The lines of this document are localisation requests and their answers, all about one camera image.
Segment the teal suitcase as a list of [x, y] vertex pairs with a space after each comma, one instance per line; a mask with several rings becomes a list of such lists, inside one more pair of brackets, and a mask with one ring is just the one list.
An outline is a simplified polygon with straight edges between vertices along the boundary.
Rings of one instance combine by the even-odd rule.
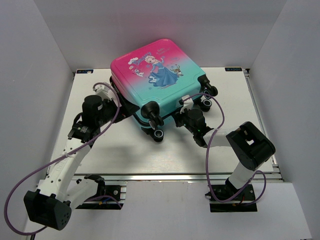
[[210, 110], [218, 90], [172, 40], [159, 39], [114, 59], [110, 83], [141, 129], [161, 142], [161, 129], [184, 109]]

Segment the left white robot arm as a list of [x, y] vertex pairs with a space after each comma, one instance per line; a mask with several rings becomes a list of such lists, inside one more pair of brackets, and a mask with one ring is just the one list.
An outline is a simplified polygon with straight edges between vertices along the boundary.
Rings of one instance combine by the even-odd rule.
[[68, 187], [82, 160], [92, 149], [101, 127], [112, 121], [117, 111], [118, 104], [111, 98], [85, 97], [82, 112], [75, 117], [67, 136], [61, 154], [63, 160], [54, 163], [36, 191], [28, 191], [23, 198], [32, 222], [60, 231], [66, 227], [72, 211], [83, 202], [104, 198], [106, 187], [104, 178], [99, 175], [86, 175], [75, 187]]

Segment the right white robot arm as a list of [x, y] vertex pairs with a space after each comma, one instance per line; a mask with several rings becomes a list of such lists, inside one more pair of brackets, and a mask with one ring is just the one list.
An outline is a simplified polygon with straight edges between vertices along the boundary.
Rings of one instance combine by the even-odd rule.
[[239, 163], [225, 181], [226, 195], [236, 200], [244, 193], [244, 185], [272, 155], [274, 144], [250, 121], [235, 128], [210, 128], [201, 110], [184, 110], [174, 113], [177, 127], [185, 127], [196, 144], [203, 148], [230, 147]]

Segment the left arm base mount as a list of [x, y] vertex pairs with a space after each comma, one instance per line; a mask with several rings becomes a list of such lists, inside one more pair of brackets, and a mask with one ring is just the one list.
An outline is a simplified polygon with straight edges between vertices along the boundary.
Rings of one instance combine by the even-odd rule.
[[105, 196], [99, 196], [96, 200], [87, 201], [79, 205], [77, 210], [120, 210], [126, 199], [127, 186], [124, 184], [106, 184], [102, 192]]

